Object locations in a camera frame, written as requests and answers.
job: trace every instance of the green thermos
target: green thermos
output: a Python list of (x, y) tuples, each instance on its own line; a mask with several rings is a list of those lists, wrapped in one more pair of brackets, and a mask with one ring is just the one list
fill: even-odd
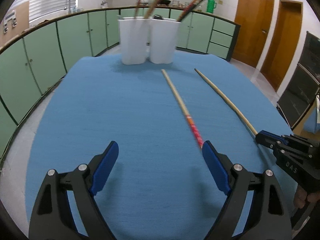
[(217, 7), (217, 3), (214, 0), (208, 0), (207, 12), (213, 13), (213, 10)]

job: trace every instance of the silver pot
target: silver pot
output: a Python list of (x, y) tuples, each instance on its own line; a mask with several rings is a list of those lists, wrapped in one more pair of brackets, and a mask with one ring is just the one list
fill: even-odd
[(141, 5), (149, 5), (149, 0), (140, 0)]

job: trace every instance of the blue gripper pad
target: blue gripper pad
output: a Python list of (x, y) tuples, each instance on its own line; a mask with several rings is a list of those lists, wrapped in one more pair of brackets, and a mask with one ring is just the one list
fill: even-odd
[(207, 142), (202, 146), (202, 156), (207, 163), (218, 189), (228, 195), (231, 192), (228, 173)]
[(262, 134), (262, 135), (265, 135), (265, 136), (269, 136), (269, 137), (273, 138), (276, 141), (280, 141), (284, 145), (288, 145), (288, 141), (286, 139), (284, 139), (283, 137), (279, 136), (279, 135), (276, 135), (276, 134), (271, 133), (271, 132), (267, 132), (265, 130), (262, 130), (259, 133)]
[(114, 142), (112, 146), (109, 148), (107, 154), (100, 161), (97, 169), (92, 175), (92, 186), (89, 189), (89, 191), (93, 196), (95, 196), (99, 191), (103, 189), (110, 175), (110, 172), (116, 163), (118, 154), (119, 154), (119, 147), (118, 147), (118, 144)]

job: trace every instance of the brown door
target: brown door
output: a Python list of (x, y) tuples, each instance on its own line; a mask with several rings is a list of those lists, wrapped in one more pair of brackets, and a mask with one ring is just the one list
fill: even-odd
[(280, 0), (275, 32), (261, 73), (277, 90), (287, 73), (298, 44), (302, 3)]
[(239, 0), (235, 22), (240, 32), (232, 57), (256, 67), (270, 28), (275, 0)]

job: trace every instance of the human hand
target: human hand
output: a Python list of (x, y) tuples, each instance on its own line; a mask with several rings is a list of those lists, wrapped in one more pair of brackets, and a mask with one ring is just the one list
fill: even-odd
[(318, 200), (320, 200), (320, 191), (316, 193), (311, 193), (307, 197), (307, 192), (301, 186), (298, 185), (297, 191), (294, 194), (294, 199), (293, 199), (294, 206), (296, 208), (303, 208), (304, 205), (306, 204), (306, 199), (310, 203), (317, 202)]

